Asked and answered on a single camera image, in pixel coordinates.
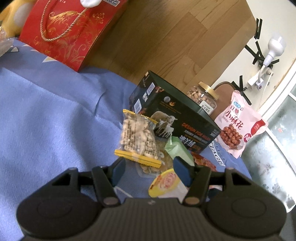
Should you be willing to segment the red spicy snack packet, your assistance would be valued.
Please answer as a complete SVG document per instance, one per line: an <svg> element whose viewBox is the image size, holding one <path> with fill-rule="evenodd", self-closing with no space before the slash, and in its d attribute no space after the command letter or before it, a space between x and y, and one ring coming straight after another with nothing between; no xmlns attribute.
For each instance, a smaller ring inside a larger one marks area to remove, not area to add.
<svg viewBox="0 0 296 241"><path fill-rule="evenodd" d="M209 167L212 171L216 172L216 166L214 164L212 164L208 159L206 159L205 157L202 157L199 154L192 154L194 162L198 165L198 166L206 166Z"/></svg>

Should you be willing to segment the green snack packet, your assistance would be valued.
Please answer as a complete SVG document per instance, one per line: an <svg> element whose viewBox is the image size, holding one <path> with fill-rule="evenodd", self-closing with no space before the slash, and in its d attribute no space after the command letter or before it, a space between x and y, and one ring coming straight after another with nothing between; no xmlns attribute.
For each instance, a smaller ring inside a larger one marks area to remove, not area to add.
<svg viewBox="0 0 296 241"><path fill-rule="evenodd" d="M180 157L190 166L195 165L193 156L190 154L190 152L186 149L186 147L177 137L174 137L174 136L169 137L165 145L165 151L169 154L169 156L172 159L174 159L175 157Z"/></svg>

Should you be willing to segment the yellow-edged cracker packet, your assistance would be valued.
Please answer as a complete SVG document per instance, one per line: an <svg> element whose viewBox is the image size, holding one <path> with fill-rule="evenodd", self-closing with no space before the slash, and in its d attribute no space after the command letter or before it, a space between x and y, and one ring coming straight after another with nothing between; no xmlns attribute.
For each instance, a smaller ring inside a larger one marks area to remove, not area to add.
<svg viewBox="0 0 296 241"><path fill-rule="evenodd" d="M122 112L124 120L119 146L114 154L145 166L159 168L162 162L154 134L158 122L127 109Z"/></svg>

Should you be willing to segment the yellow-lid cup snack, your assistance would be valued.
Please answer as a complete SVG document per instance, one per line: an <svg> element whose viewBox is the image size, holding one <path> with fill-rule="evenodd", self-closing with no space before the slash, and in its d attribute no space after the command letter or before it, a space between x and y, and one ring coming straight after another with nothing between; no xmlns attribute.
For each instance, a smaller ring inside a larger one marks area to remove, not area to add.
<svg viewBox="0 0 296 241"><path fill-rule="evenodd" d="M152 198L178 198L183 201L188 193L187 187L182 183L174 169L166 170L158 175L148 189L148 194Z"/></svg>

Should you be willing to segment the orange nut snack packet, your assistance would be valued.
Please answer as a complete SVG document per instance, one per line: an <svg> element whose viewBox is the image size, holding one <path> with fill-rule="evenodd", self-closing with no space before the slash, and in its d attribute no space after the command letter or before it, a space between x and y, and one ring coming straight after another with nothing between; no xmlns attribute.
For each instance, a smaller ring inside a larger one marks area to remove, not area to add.
<svg viewBox="0 0 296 241"><path fill-rule="evenodd" d="M150 178L151 176L158 176L173 167L173 160L166 151L159 152L159 160L162 162L159 168L136 163L135 166L138 175L140 177Z"/></svg>

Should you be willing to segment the black sheep-print cardboard box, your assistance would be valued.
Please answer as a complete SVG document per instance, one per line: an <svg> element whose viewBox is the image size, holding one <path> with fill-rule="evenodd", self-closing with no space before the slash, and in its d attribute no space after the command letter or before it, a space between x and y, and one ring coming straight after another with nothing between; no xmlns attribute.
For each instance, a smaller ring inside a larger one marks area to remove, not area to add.
<svg viewBox="0 0 296 241"><path fill-rule="evenodd" d="M154 129L157 137L177 137L197 154L221 133L198 104L150 70L129 97L129 106L134 113L158 122Z"/></svg>

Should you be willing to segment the pink twisted snack bag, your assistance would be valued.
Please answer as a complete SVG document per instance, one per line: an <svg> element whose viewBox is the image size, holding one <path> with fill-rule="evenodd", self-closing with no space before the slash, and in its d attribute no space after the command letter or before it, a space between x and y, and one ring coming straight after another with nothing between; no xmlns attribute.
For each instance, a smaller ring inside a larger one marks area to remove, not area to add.
<svg viewBox="0 0 296 241"><path fill-rule="evenodd" d="M237 90L232 92L229 106L215 118L215 123L221 129L216 142L236 159L242 155L247 142L263 133L263 128L268 126L268 122Z"/></svg>

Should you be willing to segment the blue patterned tablecloth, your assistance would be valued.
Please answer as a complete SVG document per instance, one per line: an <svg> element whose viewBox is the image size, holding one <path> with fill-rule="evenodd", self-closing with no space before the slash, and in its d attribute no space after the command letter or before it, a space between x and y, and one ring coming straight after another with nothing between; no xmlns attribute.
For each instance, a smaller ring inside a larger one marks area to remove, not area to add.
<svg viewBox="0 0 296 241"><path fill-rule="evenodd" d="M76 72L12 39L1 56L1 240L20 240L21 201L65 170L115 160L135 84L89 67Z"/></svg>

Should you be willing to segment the glass nut jar gold lid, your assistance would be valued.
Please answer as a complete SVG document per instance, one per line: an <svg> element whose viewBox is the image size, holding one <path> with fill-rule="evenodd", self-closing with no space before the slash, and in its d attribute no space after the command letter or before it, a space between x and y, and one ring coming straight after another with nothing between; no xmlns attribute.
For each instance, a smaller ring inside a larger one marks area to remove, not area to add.
<svg viewBox="0 0 296 241"><path fill-rule="evenodd" d="M199 82L187 92L187 96L198 104L208 115L217 108L218 94L204 82Z"/></svg>

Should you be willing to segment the brown chair back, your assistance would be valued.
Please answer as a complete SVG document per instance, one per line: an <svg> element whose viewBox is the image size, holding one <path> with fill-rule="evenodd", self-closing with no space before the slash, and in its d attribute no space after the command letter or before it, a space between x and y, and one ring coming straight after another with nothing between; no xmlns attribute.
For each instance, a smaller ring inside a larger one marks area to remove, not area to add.
<svg viewBox="0 0 296 241"><path fill-rule="evenodd" d="M217 108L211 113L210 117L212 120L222 113L222 111L227 108L231 102L232 92L235 90L235 87L230 82L221 82L218 84L214 91L218 95L218 100L216 101Z"/></svg>

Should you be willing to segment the red gift bag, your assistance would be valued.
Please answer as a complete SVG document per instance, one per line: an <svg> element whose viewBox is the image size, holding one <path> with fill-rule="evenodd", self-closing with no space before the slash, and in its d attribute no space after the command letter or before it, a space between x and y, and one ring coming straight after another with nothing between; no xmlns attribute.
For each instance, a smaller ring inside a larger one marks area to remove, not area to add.
<svg viewBox="0 0 296 241"><path fill-rule="evenodd" d="M37 1L19 40L75 71L80 71L127 7L127 1Z"/></svg>

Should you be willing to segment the white lamp bulb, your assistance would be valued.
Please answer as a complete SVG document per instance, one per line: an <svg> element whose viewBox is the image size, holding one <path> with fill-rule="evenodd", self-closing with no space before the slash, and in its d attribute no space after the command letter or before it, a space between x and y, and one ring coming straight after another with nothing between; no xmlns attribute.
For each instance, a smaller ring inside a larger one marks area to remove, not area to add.
<svg viewBox="0 0 296 241"><path fill-rule="evenodd" d="M268 53L265 57L262 67L268 67L275 57L281 56L286 48L287 44L280 34L274 34L268 42Z"/></svg>

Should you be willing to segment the pastel plush toy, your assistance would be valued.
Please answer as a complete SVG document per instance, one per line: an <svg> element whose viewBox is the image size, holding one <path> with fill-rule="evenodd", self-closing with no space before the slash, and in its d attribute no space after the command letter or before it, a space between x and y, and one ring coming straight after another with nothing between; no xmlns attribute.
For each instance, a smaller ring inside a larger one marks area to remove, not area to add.
<svg viewBox="0 0 296 241"><path fill-rule="evenodd" d="M102 0L80 0L81 5L84 8L93 8L98 6Z"/></svg>

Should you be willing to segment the yellow duck plush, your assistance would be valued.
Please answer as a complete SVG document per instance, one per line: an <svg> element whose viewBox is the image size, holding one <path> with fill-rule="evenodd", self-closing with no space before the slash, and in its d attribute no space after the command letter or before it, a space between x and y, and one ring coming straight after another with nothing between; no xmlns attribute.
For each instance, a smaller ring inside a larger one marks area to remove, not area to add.
<svg viewBox="0 0 296 241"><path fill-rule="evenodd" d="M36 2L31 0L15 0L6 4L6 7L1 11L2 38L13 38L20 35Z"/></svg>

